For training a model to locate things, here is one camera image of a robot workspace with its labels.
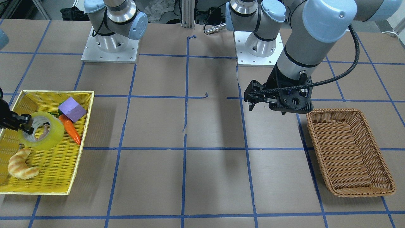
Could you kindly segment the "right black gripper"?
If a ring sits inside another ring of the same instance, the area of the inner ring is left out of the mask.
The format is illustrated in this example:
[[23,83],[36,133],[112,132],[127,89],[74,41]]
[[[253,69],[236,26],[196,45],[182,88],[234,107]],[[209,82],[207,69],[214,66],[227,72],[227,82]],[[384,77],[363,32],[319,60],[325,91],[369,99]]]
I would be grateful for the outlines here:
[[32,135],[34,128],[32,127],[33,118],[29,114],[11,114],[11,110],[6,101],[0,98],[0,128],[9,130],[21,130],[29,135]]

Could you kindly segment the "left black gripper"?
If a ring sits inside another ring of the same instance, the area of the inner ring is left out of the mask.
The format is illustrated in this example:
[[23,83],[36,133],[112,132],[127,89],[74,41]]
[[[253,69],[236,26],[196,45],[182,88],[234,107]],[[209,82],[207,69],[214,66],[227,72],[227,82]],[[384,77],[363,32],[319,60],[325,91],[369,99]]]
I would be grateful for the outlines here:
[[257,103],[268,103],[268,98],[276,99],[275,104],[270,103],[269,108],[274,111],[285,113],[307,114],[313,110],[311,101],[312,88],[290,89],[282,92],[272,92],[258,95],[250,95],[252,92],[277,89],[291,86],[307,85],[312,82],[305,70],[298,72],[298,80],[286,77],[278,68],[274,68],[264,84],[252,80],[244,92],[244,101],[249,105],[249,111],[252,111]]

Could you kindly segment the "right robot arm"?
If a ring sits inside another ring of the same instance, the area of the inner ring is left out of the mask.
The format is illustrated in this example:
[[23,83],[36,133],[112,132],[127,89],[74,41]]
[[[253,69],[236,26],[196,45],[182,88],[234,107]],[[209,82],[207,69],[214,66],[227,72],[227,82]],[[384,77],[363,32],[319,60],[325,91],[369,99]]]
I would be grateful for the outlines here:
[[[119,35],[130,40],[139,40],[146,32],[147,15],[138,10],[133,0],[86,0],[85,11],[93,25],[96,38]],[[1,129],[23,131],[31,135],[34,131],[33,117],[13,112],[3,100],[1,92]]]

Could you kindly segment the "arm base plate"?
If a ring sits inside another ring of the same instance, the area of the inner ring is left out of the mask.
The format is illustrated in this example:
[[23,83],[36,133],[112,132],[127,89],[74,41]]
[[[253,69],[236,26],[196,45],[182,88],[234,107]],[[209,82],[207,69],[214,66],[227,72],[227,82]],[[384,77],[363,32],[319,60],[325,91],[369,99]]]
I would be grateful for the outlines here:
[[81,61],[100,63],[136,63],[139,40],[131,40],[119,34],[92,36],[90,30]]
[[262,41],[253,32],[235,31],[234,40],[240,67],[273,67],[284,48],[280,33],[273,41]]

